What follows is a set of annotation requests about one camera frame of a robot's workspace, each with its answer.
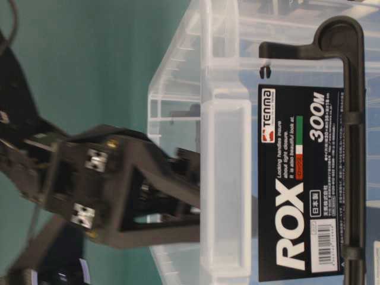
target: black handle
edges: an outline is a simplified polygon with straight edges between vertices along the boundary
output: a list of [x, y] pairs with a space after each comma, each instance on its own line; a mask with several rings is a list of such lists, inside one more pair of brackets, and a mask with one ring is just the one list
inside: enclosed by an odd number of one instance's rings
[[318, 60], [340, 58], [344, 68], [344, 139], [346, 229], [344, 284], [365, 284], [365, 72], [364, 35], [360, 24], [345, 16], [323, 22], [310, 45], [261, 43], [260, 58]]

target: black label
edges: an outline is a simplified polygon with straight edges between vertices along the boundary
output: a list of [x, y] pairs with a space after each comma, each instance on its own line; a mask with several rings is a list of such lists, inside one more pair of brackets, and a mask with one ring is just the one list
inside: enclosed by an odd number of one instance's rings
[[260, 85], [259, 280], [343, 273], [343, 89]]

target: green surface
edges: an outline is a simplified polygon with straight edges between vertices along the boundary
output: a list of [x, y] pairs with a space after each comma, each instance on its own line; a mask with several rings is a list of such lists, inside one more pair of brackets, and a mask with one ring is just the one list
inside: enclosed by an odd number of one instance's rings
[[296, 117], [296, 144], [303, 145], [303, 116]]
[[[100, 123], [145, 131], [149, 82], [189, 2], [17, 1], [21, 27], [13, 49], [41, 115], [71, 134]], [[10, 19], [7, 2], [0, 1], [5, 34]], [[3, 274], [24, 246], [33, 204], [2, 175], [0, 189]], [[161, 284], [147, 248], [87, 242], [86, 255], [95, 285]]]

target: clear plastic storage box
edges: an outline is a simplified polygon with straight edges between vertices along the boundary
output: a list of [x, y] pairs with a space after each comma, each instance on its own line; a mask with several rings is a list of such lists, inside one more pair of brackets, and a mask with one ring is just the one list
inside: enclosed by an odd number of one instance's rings
[[[365, 32], [367, 198], [380, 200], [380, 1], [193, 0], [149, 89], [149, 137], [170, 155], [176, 147], [201, 151], [201, 243], [151, 248], [164, 284], [258, 283], [258, 84], [343, 87], [335, 59], [272, 59], [263, 82], [259, 70], [269, 61], [258, 47], [311, 43], [335, 15], [357, 19]], [[373, 218], [369, 227], [380, 231]]]

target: black plastic part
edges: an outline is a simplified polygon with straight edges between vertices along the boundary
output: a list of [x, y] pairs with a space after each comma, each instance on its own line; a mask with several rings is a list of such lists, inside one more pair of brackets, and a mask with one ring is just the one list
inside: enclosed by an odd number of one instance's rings
[[[110, 246], [199, 241], [200, 215], [191, 211], [200, 208], [198, 153], [173, 159], [145, 134], [107, 125], [70, 137], [39, 116], [9, 48], [0, 56], [0, 97], [0, 171], [24, 198]], [[199, 112], [194, 105], [188, 116]], [[105, 169], [88, 166], [99, 166], [89, 151], [107, 157]], [[94, 210], [90, 226], [76, 220], [76, 204]], [[149, 214], [163, 215], [161, 223], [137, 222]]]
[[259, 57], [307, 60], [340, 58], [343, 61], [346, 149], [344, 284], [364, 285], [366, 137], [363, 30], [350, 17], [333, 17], [321, 24], [312, 44], [292, 46], [264, 42], [259, 47]]
[[[117, 147], [107, 146], [109, 141]], [[104, 172], [85, 167], [89, 149], [108, 155]], [[63, 173], [67, 176], [60, 179]], [[74, 204], [94, 209], [95, 235], [89, 238], [117, 248], [198, 242], [200, 215], [189, 210], [200, 208], [199, 178], [198, 153], [180, 150], [178, 159], [171, 159], [142, 133], [102, 125], [59, 144], [43, 189], [43, 208], [67, 221]], [[169, 218], [135, 222], [149, 214]]]

